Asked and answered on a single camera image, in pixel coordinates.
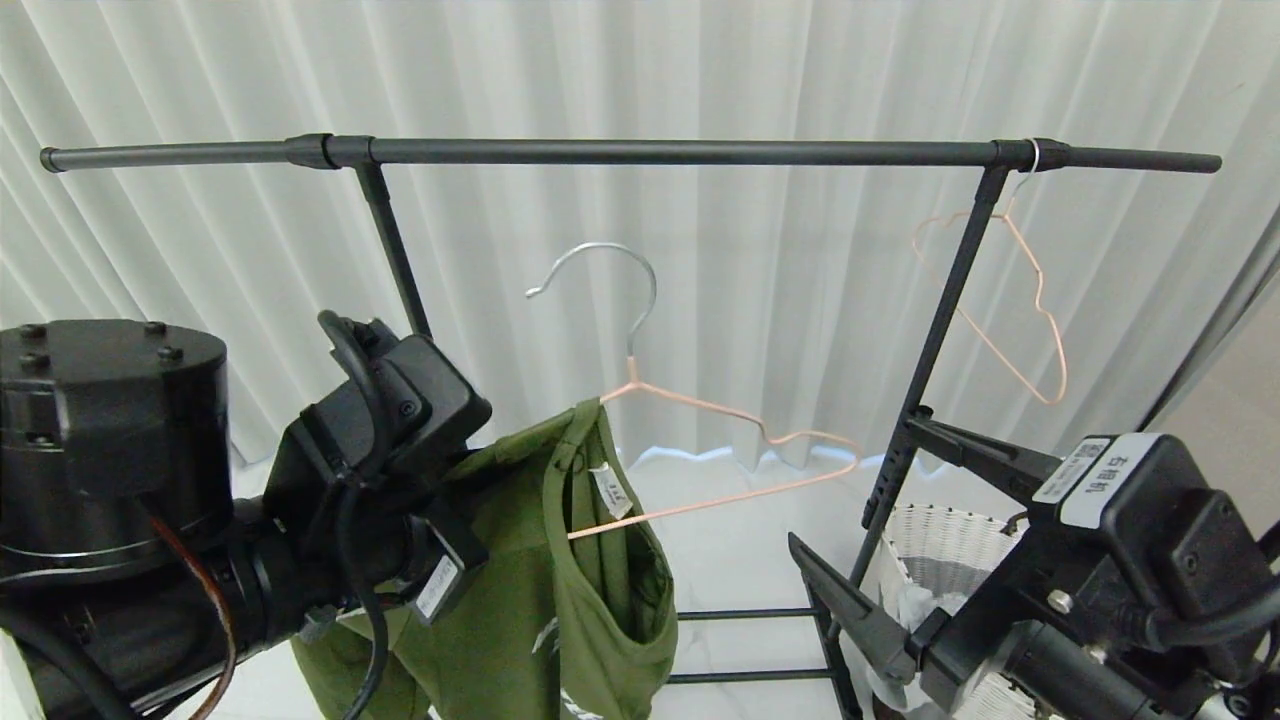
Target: green garment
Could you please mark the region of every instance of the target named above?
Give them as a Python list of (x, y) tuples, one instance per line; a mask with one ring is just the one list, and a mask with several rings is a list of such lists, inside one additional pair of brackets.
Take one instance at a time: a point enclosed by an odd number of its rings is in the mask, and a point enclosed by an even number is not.
[[(392, 659), (367, 720), (632, 720), (649, 716), (676, 653), (675, 583), (646, 523), (570, 541), (613, 520), (595, 474), (612, 474), (643, 512), (598, 400), (499, 439), (445, 482), (509, 469), (476, 511), (489, 562), (430, 628), (388, 614)], [(326, 717), (340, 717), (369, 662), (356, 618), (305, 644), (302, 674)]]

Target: laundry basket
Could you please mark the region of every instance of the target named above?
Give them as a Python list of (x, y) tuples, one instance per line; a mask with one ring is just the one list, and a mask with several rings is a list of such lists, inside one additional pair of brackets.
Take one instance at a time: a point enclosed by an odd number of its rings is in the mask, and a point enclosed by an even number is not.
[[(893, 509), (872, 560), (868, 579), (879, 589), (890, 615), (897, 615), (900, 591), (913, 582), (942, 598), (969, 597), (1018, 544), (1019, 529), (1006, 534), (1006, 521), (933, 505)], [(955, 714), (959, 720), (1030, 720), (1036, 703), (992, 673)]]

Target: white curtain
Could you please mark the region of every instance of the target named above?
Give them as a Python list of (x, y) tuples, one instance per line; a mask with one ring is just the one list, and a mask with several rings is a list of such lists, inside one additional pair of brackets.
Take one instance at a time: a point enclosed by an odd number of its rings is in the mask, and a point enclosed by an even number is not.
[[(1015, 215), (1071, 366), (1034, 401), (956, 323), (938, 418), (1041, 448), (1135, 427), (1254, 254), (1280, 199), (1276, 3), (47, 3), (0, 6), (0, 323), (156, 318), (230, 347), (233, 439), (256, 460), (339, 380), (319, 309), (407, 323), (349, 172), (51, 176), (63, 147), (381, 137), (989, 140), (1221, 154), (1217, 176), (1064, 169)], [(494, 404), (481, 439), (623, 379), (644, 300), (591, 256), (655, 265), (643, 373), (877, 452), (938, 287), (910, 252), (974, 169), (388, 167), (436, 340)], [(945, 273), (959, 225), (928, 240)], [(992, 225), (963, 305), (1046, 393), (1034, 275)], [(614, 413), (652, 445), (759, 448), (669, 405)]]

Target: hanger hook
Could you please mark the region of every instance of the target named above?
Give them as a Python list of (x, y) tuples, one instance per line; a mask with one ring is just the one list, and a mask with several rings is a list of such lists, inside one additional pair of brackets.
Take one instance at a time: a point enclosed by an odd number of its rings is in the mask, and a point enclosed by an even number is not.
[(552, 265), (552, 269), (547, 273), (547, 277), (543, 278), (543, 283), (538, 287), (531, 287), (526, 290), (525, 297), (534, 297), (535, 295), (540, 295), (543, 291), (550, 287), (552, 278), (556, 277), (556, 273), (559, 272), (561, 266), (570, 258), (577, 255), (579, 252), (586, 250), (596, 250), (596, 249), (617, 250), (618, 252), (625, 252), (628, 256), (631, 256), (631, 259), (634, 259), (636, 263), (640, 263), (640, 265), (644, 268), (644, 272), (649, 274), (649, 306), (645, 307), (644, 313), (641, 313), (639, 318), (636, 318), (636, 322), (631, 325), (631, 331), (627, 332), (627, 357), (635, 357), (636, 332), (640, 329), (640, 325), (643, 325), (644, 322), (649, 319), (649, 313), (653, 313), (653, 306), (658, 304), (658, 273), (653, 272), (653, 265), (649, 264), (649, 260), (645, 259), (644, 255), (636, 252), (635, 250), (631, 250), (630, 247), (625, 245), (618, 245), (616, 242), (584, 242), (582, 245), (579, 245), (577, 247), (557, 258), (556, 263)]
[(1027, 181), (1032, 179), (1032, 176), (1034, 176), (1036, 170), (1039, 169), (1039, 142), (1036, 142), (1034, 137), (1028, 137), (1027, 140), (1032, 143), (1032, 151), (1034, 152), (1034, 155), (1032, 155), (1032, 169), (1027, 172), (1027, 177), (1014, 186), (1014, 192), (1009, 196), (1009, 202), (1005, 205), (1006, 215), (1014, 209), (1014, 199), (1018, 197), (1018, 191), (1021, 190), (1023, 186), (1027, 184)]

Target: rose gold wire hanger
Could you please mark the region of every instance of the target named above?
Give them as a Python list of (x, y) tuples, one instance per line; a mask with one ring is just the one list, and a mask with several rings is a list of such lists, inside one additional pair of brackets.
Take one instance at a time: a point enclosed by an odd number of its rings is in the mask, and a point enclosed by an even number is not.
[[(1009, 204), (1005, 205), (1005, 211), (998, 214), (992, 213), (991, 218), (1002, 222), (1005, 227), (1009, 228), (1010, 234), (1014, 236), (1014, 240), (1018, 241), (1018, 246), (1021, 247), (1023, 254), (1027, 255), (1027, 260), (1030, 261), (1032, 269), (1036, 270), (1036, 311), (1043, 315), (1046, 320), (1048, 320), (1050, 332), (1053, 333), (1053, 343), (1057, 347), (1057, 368), (1060, 378), (1057, 386), (1057, 395), (1055, 395), (1052, 398), (1041, 395), (1039, 389), (1036, 388), (1036, 384), (1032, 383), (1029, 379), (1027, 379), (1027, 375), (1024, 375), (1021, 370), (1019, 370), (1014, 365), (1014, 363), (1004, 352), (1001, 352), (1000, 347), (997, 347), (996, 343), (989, 337), (987, 337), (987, 333), (980, 327), (978, 327), (978, 323), (974, 322), (974, 319), (969, 315), (969, 313), (965, 311), (964, 307), (957, 306), (956, 313), (961, 318), (964, 318), (966, 323), (969, 323), (969, 327), (973, 328), (973, 332), (978, 333), (978, 337), (982, 338), (982, 342), (987, 347), (989, 347), (992, 352), (996, 354), (996, 357), (998, 357), (1000, 361), (1004, 363), (1005, 368), (1009, 368), (1009, 372), (1012, 373), (1014, 377), (1018, 378), (1018, 380), (1023, 383), (1023, 386), (1027, 389), (1029, 389), (1032, 395), (1036, 396), (1037, 400), (1039, 400), (1044, 405), (1057, 405), (1059, 402), (1062, 401), (1064, 397), (1066, 397), (1068, 369), (1066, 369), (1066, 350), (1062, 347), (1062, 333), (1057, 328), (1057, 319), (1053, 316), (1053, 313), (1050, 313), (1048, 310), (1044, 309), (1043, 305), (1041, 305), (1041, 299), (1044, 293), (1044, 272), (1041, 269), (1039, 261), (1036, 259), (1036, 254), (1032, 252), (1030, 245), (1027, 243), (1027, 238), (1023, 237), (1023, 232), (1018, 229), (1018, 224), (1014, 223), (1014, 219), (1010, 217), (1010, 213), (1014, 209), (1014, 200), (1018, 197), (1018, 191), (1021, 190), (1024, 184), (1027, 184), (1027, 181), (1032, 179), (1032, 176), (1034, 176), (1036, 170), (1039, 168), (1039, 143), (1036, 142), (1036, 138), (1030, 138), (1030, 142), (1032, 142), (1032, 149), (1036, 151), (1030, 172), (1027, 173), (1027, 177), (1023, 178), (1016, 187), (1014, 187), (1012, 195), (1009, 196)], [(956, 213), (950, 218), (947, 218), (946, 222), (942, 223), (942, 227), (943, 228), (951, 227), (951, 223), (966, 215), (969, 215), (968, 211)], [(920, 250), (919, 238), (920, 238), (920, 231), (923, 231), (925, 225), (941, 220), (942, 218), (940, 215), (929, 218), (923, 223), (920, 223), (919, 225), (916, 225), (915, 232), (911, 233), (911, 251), (915, 252), (915, 258), (916, 260), (919, 260), (920, 265), (923, 265), (924, 269), (929, 273), (929, 275), (933, 277), (933, 282), (938, 284), (938, 288), (942, 287), (942, 278), (933, 272), (933, 268), (931, 268), (928, 263), (925, 263), (924, 251)]]
[(543, 283), (540, 286), (538, 286), (538, 287), (534, 287), (534, 288), (530, 288), (530, 290), (525, 291), (525, 297), (534, 297), (536, 295), (540, 295), (543, 291), (545, 291), (550, 286), (550, 282), (556, 277), (556, 273), (559, 272), (559, 269), (564, 265), (564, 263), (570, 258), (572, 258), (572, 256), (575, 256), (575, 255), (577, 255), (580, 252), (585, 252), (588, 250), (596, 250), (596, 249), (599, 249), (599, 250), (616, 250), (618, 252), (626, 254), (627, 256), (630, 256), (631, 259), (634, 259), (636, 263), (639, 263), (644, 268), (645, 273), (649, 275), (649, 305), (648, 305), (648, 307), (645, 307), (645, 311), (640, 314), (640, 316), (636, 319), (636, 322), (632, 323), (631, 329), (627, 332), (627, 378), (628, 379), (627, 379), (627, 382), (625, 384), (622, 384), (617, 389), (600, 396), (600, 402), (602, 404), (608, 402), (611, 400), (616, 400), (618, 397), (622, 397), (623, 395), (630, 395), (630, 393), (634, 393), (634, 392), (644, 392), (644, 393), (648, 393), (648, 395), (654, 395), (654, 396), (658, 396), (658, 397), (662, 397), (662, 398), (666, 398), (666, 400), (671, 400), (672, 402), (678, 402), (681, 405), (687, 405), (690, 407), (698, 407), (698, 409), (701, 409), (701, 410), (710, 410), (712, 413), (719, 413), (722, 415), (728, 415), (731, 418), (737, 418), (737, 419), (741, 419), (741, 420), (746, 420), (748, 423), (751, 423), (753, 425), (755, 425), (756, 428), (759, 428), (760, 437), (764, 439), (764, 442), (767, 442), (771, 446), (786, 445), (786, 443), (788, 443), (788, 442), (791, 442), (794, 439), (797, 439), (797, 438), (801, 438), (801, 437), (808, 437), (808, 438), (814, 438), (814, 439), (824, 439), (824, 441), (828, 441), (828, 442), (833, 442), (833, 443), (838, 443), (838, 445), (842, 445), (845, 447), (849, 447), (852, 451), (854, 459), (852, 459), (852, 462), (850, 462), (849, 465), (846, 465), (846, 466), (844, 466), (844, 468), (841, 468), (838, 470), (835, 470), (832, 473), (826, 473), (826, 474), (822, 474), (822, 475), (818, 475), (818, 477), (814, 477), (814, 478), (805, 478), (803, 480), (796, 480), (796, 482), (791, 482), (791, 483), (783, 483), (781, 486), (774, 486), (774, 487), (771, 487), (771, 488), (763, 488), (763, 489), (756, 489), (756, 491), (751, 491), (751, 492), (744, 492), (744, 493), (739, 493), (739, 495), (731, 495), (731, 496), (727, 496), (727, 497), (721, 497), (721, 498), (716, 498), (716, 500), (707, 500), (707, 501), (703, 501), (703, 502), (694, 502), (691, 505), (682, 505), (682, 506), (678, 506), (678, 507), (671, 507), (668, 510), (658, 510), (658, 511), (654, 511), (654, 512), (645, 512), (643, 515), (635, 515), (632, 518), (623, 518), (622, 520), (617, 520), (617, 521), (613, 521), (613, 523), (604, 523), (602, 525), (595, 525), (593, 528), (584, 528), (581, 530), (575, 530), (572, 533), (568, 533), (568, 538), (570, 539), (584, 538), (584, 537), (599, 534), (599, 533), (603, 533), (603, 532), (607, 532), (607, 530), (625, 528), (627, 525), (635, 525), (636, 523), (644, 523), (644, 521), (648, 521), (648, 520), (654, 520), (654, 519), (658, 519), (658, 518), (667, 518), (667, 516), (671, 516), (671, 515), (681, 515), (681, 514), (685, 514), (685, 512), (694, 512), (694, 511), (698, 511), (698, 510), (705, 510), (708, 507), (716, 507), (718, 505), (728, 505), (731, 502), (739, 502), (739, 501), (750, 500), (750, 498), (754, 498), (754, 497), (763, 497), (763, 496), (767, 496), (767, 495), (776, 495), (776, 493), (780, 493), (780, 492), (786, 492), (786, 491), (791, 491), (791, 489), (796, 489), (796, 488), (803, 488), (803, 487), (806, 487), (806, 486), (812, 486), (812, 484), (817, 484), (817, 483), (820, 483), (820, 482), (824, 482), (824, 480), (831, 480), (831, 479), (838, 478), (838, 477), (845, 475), (845, 474), (847, 474), (847, 473), (850, 473), (850, 471), (852, 471), (852, 470), (855, 470), (858, 468), (858, 464), (860, 461), (859, 457), (861, 456), (861, 448), (858, 446), (858, 443), (855, 443), (854, 441), (851, 441), (849, 438), (844, 438), (844, 437), (835, 436), (835, 434), (831, 434), (831, 433), (823, 433), (823, 432), (819, 432), (819, 430), (800, 430), (800, 432), (790, 433), (790, 434), (781, 436), (781, 437), (772, 437), (772, 436), (769, 436), (768, 428), (764, 425), (764, 420), (762, 420), (760, 418), (756, 418), (755, 415), (751, 415), (749, 413), (744, 413), (742, 410), (737, 410), (737, 409), (733, 409), (733, 407), (727, 407), (724, 405), (718, 405), (716, 402), (707, 402), (705, 400), (698, 400), (696, 397), (690, 397), (687, 395), (681, 395), (678, 392), (672, 392), (669, 389), (660, 388), (658, 386), (654, 386), (654, 384), (650, 384), (650, 383), (646, 383), (646, 382), (641, 380), (640, 379), (640, 372), (636, 368), (635, 337), (636, 337), (636, 332), (640, 331), (640, 327), (644, 324), (644, 322), (646, 319), (649, 319), (649, 314), (653, 313), (654, 305), (657, 305), (657, 302), (658, 302), (658, 274), (654, 272), (653, 265), (649, 263), (648, 259), (644, 258), (644, 255), (640, 255), (639, 252), (631, 250), (630, 247), (627, 247), (625, 245), (617, 245), (617, 243), (613, 243), (613, 242), (584, 242), (582, 245), (579, 245), (577, 247), (575, 247), (575, 249), (570, 250), (568, 252), (561, 255), (556, 260), (556, 263), (552, 265), (550, 272), (547, 273), (547, 277), (543, 279)]

